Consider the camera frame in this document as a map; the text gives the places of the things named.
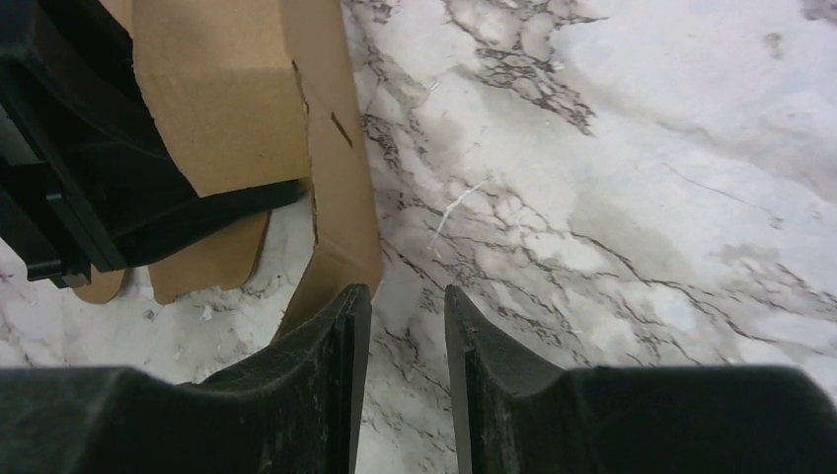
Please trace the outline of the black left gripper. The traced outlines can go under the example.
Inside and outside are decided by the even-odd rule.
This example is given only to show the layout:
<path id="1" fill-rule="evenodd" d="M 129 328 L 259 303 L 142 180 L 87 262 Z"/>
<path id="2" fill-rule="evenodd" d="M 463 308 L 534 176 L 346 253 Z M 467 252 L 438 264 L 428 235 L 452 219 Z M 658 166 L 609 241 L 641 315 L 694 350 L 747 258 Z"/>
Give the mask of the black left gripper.
<path id="1" fill-rule="evenodd" d="M 32 280 L 79 287 L 299 201 L 301 180 L 198 197 L 98 1 L 1 5 L 1 237 Z"/>

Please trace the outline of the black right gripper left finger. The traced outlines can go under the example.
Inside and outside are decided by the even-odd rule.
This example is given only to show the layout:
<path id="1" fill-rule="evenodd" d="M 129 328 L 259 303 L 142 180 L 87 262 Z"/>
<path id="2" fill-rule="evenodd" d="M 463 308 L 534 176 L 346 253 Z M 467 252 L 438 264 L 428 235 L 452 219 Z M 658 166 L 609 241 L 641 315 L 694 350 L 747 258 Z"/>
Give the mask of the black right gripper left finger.
<path id="1" fill-rule="evenodd" d="M 198 384 L 128 366 L 5 368 L 5 473 L 351 473 L 372 315 L 347 286 Z"/>

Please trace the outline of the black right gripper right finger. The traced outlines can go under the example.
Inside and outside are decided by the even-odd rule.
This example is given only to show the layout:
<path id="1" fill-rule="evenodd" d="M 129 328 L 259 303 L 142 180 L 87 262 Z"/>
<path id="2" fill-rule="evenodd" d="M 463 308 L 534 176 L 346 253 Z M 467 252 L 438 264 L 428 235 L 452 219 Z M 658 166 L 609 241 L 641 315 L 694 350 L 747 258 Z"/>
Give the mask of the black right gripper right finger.
<path id="1" fill-rule="evenodd" d="M 836 409 L 778 365 L 562 368 L 446 288 L 463 473 L 832 473 Z"/>

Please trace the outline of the brown cardboard box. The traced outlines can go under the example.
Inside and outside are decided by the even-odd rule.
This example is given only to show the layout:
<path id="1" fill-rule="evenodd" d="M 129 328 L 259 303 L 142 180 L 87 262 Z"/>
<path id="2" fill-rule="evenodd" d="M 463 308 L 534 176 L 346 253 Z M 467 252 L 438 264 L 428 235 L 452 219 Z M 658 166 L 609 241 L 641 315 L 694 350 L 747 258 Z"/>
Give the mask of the brown cardboard box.
<path id="1" fill-rule="evenodd" d="M 108 1 L 164 144 L 201 197 L 311 190 L 312 257 L 278 335 L 382 277 L 370 166 L 338 1 Z"/>

